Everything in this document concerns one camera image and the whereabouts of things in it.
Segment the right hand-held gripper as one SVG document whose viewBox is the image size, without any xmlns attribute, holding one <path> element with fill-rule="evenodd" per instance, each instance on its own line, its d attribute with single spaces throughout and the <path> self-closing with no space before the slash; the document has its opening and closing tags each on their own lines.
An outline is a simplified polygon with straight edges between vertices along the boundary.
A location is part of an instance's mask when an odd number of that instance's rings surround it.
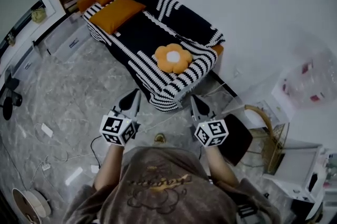
<svg viewBox="0 0 337 224">
<path fill-rule="evenodd" d="M 190 97 L 191 136 L 194 141 L 200 142 L 204 147 L 221 145 L 228 136 L 228 129 L 224 119 L 218 120 L 214 111 L 211 111 L 207 100 L 199 95 Z"/>
</svg>

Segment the beige cloth bag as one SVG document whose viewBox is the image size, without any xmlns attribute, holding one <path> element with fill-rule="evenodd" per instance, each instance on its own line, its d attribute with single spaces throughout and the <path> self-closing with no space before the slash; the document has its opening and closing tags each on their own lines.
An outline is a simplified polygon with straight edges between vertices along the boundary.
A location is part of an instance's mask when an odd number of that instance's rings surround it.
<svg viewBox="0 0 337 224">
<path fill-rule="evenodd" d="M 40 24 L 47 18 L 46 10 L 43 7 L 31 11 L 31 19 L 34 23 Z"/>
</svg>

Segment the sofa with black white cover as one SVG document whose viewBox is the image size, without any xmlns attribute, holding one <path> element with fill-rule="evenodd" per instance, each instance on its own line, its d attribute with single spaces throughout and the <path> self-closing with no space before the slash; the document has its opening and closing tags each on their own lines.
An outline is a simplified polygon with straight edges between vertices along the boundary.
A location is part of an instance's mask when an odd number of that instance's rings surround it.
<svg viewBox="0 0 337 224">
<path fill-rule="evenodd" d="M 204 18 L 177 0 L 134 0 L 146 6 L 112 35 L 89 19 L 104 8 L 95 2 L 84 13 L 92 37 L 103 43 L 130 72 L 157 110 L 179 109 L 182 98 L 209 73 L 218 59 L 212 50 L 222 45 L 223 34 Z M 155 51 L 160 46 L 179 44 L 193 61 L 181 74 L 165 73 L 157 66 Z"/>
</svg>

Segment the white rectangular power adapter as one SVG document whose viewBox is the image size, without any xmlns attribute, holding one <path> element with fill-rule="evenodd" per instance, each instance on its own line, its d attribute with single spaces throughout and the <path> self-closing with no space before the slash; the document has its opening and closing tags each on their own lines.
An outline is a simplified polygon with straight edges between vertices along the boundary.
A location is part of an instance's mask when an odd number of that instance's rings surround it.
<svg viewBox="0 0 337 224">
<path fill-rule="evenodd" d="M 48 136 L 52 137 L 53 136 L 53 130 L 49 128 L 45 123 L 41 124 L 41 130 Z"/>
</svg>

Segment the black square stool seat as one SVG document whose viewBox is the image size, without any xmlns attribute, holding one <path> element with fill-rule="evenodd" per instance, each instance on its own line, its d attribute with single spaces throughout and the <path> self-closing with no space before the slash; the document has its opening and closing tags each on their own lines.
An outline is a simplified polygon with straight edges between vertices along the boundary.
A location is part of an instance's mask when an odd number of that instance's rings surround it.
<svg viewBox="0 0 337 224">
<path fill-rule="evenodd" d="M 228 114 L 224 121 L 229 134 L 218 146 L 221 155 L 233 166 L 236 166 L 246 154 L 253 137 L 245 125 L 233 114 Z"/>
</svg>

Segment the orange flower-shaped cushion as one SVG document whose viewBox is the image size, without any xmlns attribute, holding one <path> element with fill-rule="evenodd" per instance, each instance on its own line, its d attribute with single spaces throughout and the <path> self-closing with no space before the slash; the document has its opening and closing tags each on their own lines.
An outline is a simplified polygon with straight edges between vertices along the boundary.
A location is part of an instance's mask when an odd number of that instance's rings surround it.
<svg viewBox="0 0 337 224">
<path fill-rule="evenodd" d="M 175 43 L 158 47 L 154 55 L 158 68 L 165 73 L 181 74 L 193 61 L 192 54 Z"/>
</svg>

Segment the person's left forearm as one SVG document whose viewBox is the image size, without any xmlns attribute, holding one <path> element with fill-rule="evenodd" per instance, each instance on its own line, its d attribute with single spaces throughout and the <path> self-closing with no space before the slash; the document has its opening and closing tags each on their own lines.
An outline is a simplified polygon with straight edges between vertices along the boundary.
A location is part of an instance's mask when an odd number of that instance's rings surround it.
<svg viewBox="0 0 337 224">
<path fill-rule="evenodd" d="M 99 169 L 93 187 L 99 191 L 105 186 L 116 186 L 121 176 L 121 167 L 123 159 L 124 147 L 119 145 L 111 145 L 106 157 Z"/>
</svg>

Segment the person's right forearm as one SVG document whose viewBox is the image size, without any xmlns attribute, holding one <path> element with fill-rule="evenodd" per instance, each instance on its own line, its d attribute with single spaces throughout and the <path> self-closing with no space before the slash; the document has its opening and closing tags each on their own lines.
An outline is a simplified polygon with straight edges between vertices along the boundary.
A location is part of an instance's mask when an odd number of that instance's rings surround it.
<svg viewBox="0 0 337 224">
<path fill-rule="evenodd" d="M 205 153 L 209 165 L 211 177 L 216 181 L 222 181 L 236 188 L 239 181 L 230 166 L 226 163 L 218 147 L 206 147 Z"/>
</svg>

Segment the white plastic machine housing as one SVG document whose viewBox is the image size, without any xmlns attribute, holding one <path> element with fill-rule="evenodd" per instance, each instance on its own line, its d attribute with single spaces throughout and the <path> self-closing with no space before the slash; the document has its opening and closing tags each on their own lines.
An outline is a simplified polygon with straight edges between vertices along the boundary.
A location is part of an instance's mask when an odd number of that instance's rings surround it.
<svg viewBox="0 0 337 224">
<path fill-rule="evenodd" d="M 324 194 L 326 178 L 324 148 L 284 149 L 282 160 L 273 174 L 263 178 L 274 182 L 289 198 L 316 203 Z"/>
</svg>

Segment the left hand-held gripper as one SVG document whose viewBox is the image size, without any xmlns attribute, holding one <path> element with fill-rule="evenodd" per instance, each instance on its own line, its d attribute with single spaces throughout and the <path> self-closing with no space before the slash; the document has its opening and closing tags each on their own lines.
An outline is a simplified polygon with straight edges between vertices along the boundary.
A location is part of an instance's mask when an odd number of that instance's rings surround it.
<svg viewBox="0 0 337 224">
<path fill-rule="evenodd" d="M 108 144 L 125 146 L 135 139 L 140 127 L 136 118 L 140 102 L 140 90 L 133 89 L 119 96 L 109 113 L 102 117 L 99 132 Z"/>
</svg>

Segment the clear plastic bag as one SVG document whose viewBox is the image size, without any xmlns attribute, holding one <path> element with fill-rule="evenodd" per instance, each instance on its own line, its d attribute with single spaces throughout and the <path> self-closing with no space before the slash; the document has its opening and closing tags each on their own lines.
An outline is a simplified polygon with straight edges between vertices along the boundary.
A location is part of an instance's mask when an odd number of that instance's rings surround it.
<svg viewBox="0 0 337 224">
<path fill-rule="evenodd" d="M 296 109 L 315 108 L 337 99 L 337 56 L 320 50 L 290 70 L 282 91 Z"/>
</svg>

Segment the person's brown printed t-shirt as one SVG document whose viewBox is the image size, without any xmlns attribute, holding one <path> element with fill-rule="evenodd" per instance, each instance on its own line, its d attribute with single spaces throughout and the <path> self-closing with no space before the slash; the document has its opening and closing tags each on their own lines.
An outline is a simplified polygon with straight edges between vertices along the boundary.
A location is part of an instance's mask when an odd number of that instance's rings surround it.
<svg viewBox="0 0 337 224">
<path fill-rule="evenodd" d="M 249 180 L 238 181 L 216 181 L 183 149 L 134 148 L 123 152 L 118 185 L 82 186 L 63 224 L 281 224 L 277 208 Z M 240 218 L 240 204 L 256 214 Z"/>
</svg>

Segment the round white robot vacuum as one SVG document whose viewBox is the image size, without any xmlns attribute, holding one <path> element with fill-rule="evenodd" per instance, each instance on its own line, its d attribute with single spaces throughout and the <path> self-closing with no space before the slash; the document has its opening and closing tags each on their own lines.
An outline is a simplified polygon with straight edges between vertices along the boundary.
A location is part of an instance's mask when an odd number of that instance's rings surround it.
<svg viewBox="0 0 337 224">
<path fill-rule="evenodd" d="M 30 224 L 42 224 L 42 219 L 51 215 L 48 201 L 37 190 L 12 189 L 14 201 Z"/>
</svg>

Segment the black round-base stand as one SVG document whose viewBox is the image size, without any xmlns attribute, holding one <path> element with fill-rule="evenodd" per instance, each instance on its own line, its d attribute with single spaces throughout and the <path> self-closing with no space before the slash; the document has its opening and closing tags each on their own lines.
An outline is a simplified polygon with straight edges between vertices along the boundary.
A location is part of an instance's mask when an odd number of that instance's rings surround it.
<svg viewBox="0 0 337 224">
<path fill-rule="evenodd" d="M 4 99 L 3 104 L 0 104 L 0 108 L 2 108 L 3 118 L 5 120 L 9 120 L 13 113 L 13 105 L 11 99 L 11 91 L 15 91 L 19 85 L 19 80 L 12 77 L 11 70 L 6 70 L 5 72 L 5 89 L 7 89 L 7 94 Z"/>
</svg>

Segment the black mesh waste bin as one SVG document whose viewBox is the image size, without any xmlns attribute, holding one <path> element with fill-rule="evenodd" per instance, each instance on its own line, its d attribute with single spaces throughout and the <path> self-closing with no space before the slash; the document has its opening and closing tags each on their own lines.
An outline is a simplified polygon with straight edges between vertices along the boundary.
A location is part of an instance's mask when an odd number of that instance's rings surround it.
<svg viewBox="0 0 337 224">
<path fill-rule="evenodd" d="M 13 106 L 19 107 L 22 105 L 23 98 L 19 93 L 15 91 L 11 91 L 11 99 L 12 99 Z"/>
</svg>

